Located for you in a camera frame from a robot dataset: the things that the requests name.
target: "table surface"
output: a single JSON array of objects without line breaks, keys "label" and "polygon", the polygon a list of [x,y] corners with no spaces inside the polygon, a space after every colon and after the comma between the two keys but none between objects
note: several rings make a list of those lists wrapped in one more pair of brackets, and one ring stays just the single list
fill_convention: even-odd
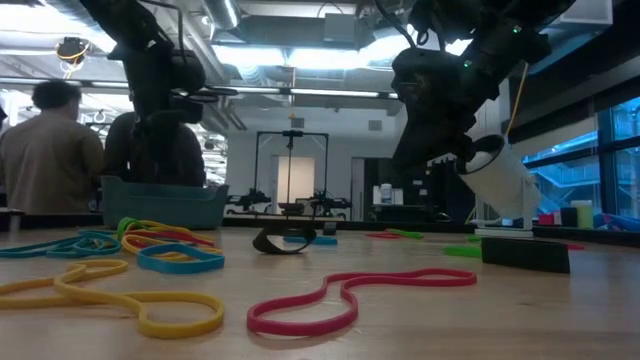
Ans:
[{"label": "table surface", "polygon": [[[225,268],[171,276],[138,269],[88,283],[108,291],[196,291],[221,298],[225,324],[197,338],[157,340],[136,331],[132,314],[108,306],[0,312],[2,359],[634,359],[640,354],[640,251],[587,245],[571,253],[573,273],[539,273],[446,257],[443,246],[463,235],[428,234],[425,241],[377,240],[339,232],[338,247],[312,246],[300,256],[268,256],[251,246],[259,229],[216,233]],[[20,243],[49,241],[72,230],[20,233]],[[16,240],[0,236],[0,246]],[[0,260],[0,283],[49,277],[65,260]],[[446,267],[477,272],[464,288],[367,286],[354,290],[360,317],[343,331],[319,338],[249,333],[247,310],[274,297],[306,293],[335,272],[409,271]],[[50,294],[29,291],[23,295]],[[209,309],[154,304],[159,321],[193,321]],[[279,312],[281,320],[319,320],[343,312],[334,285],[315,306]]]}]

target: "green rubber band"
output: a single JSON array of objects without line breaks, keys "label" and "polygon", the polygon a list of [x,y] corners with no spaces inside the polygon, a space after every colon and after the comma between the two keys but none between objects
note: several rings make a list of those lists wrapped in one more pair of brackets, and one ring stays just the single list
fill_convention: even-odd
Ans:
[{"label": "green rubber band", "polygon": [[412,239],[422,239],[424,237],[420,233],[414,233],[414,232],[403,231],[403,230],[398,230],[398,229],[387,229],[387,232],[395,234],[395,235],[399,235],[399,236],[412,238]]},{"label": "green rubber band", "polygon": [[470,243],[479,243],[482,241],[482,238],[478,235],[467,235],[467,241]]},{"label": "green rubber band", "polygon": [[480,259],[482,258],[482,248],[479,246],[447,246],[444,248],[444,254]]},{"label": "green rubber band", "polygon": [[129,227],[129,225],[131,223],[137,223],[138,220],[130,218],[130,217],[126,217],[126,218],[122,218],[122,220],[120,220],[120,223],[118,223],[118,240],[122,240],[122,237],[124,236],[124,232],[127,231],[127,227]]}]

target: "blue plastic bin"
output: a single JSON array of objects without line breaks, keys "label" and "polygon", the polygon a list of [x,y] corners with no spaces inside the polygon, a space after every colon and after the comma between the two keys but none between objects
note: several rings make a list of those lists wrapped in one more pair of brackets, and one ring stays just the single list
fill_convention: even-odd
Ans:
[{"label": "blue plastic bin", "polygon": [[189,186],[125,183],[102,177],[105,225],[115,228],[124,217],[151,220],[189,229],[213,229],[222,223],[229,186],[205,189]]}]

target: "man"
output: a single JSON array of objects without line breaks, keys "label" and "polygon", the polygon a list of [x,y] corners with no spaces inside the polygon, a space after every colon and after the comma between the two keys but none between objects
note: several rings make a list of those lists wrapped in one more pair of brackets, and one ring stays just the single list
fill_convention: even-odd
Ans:
[{"label": "man", "polygon": [[27,214],[89,212],[103,149],[98,135],[76,122],[81,98],[64,81],[40,83],[32,97],[40,115],[2,135],[0,181],[9,208]]},{"label": "man", "polygon": [[204,186],[202,149],[188,126],[158,114],[150,118],[145,132],[136,129],[136,119],[135,113],[125,113],[111,124],[105,142],[105,175],[126,182]]}]

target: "window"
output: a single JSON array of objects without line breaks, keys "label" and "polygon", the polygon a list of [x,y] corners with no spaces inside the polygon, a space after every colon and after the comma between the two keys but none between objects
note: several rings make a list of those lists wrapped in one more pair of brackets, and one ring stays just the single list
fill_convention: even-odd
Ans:
[{"label": "window", "polygon": [[523,163],[528,163],[536,160],[546,159],[552,156],[570,153],[576,150],[593,148],[598,145],[598,132],[592,131],[584,135],[580,135],[569,141],[565,141],[558,145],[554,145],[548,149],[544,149],[538,153],[525,156],[522,159]]},{"label": "window", "polygon": [[618,215],[640,218],[640,147],[616,152]]},{"label": "window", "polygon": [[542,200],[540,213],[570,207],[573,200],[591,200],[594,213],[601,213],[600,164],[597,156],[561,162],[530,170],[536,175]]},{"label": "window", "polygon": [[615,140],[624,140],[640,136],[640,97],[614,106],[613,124]]}]

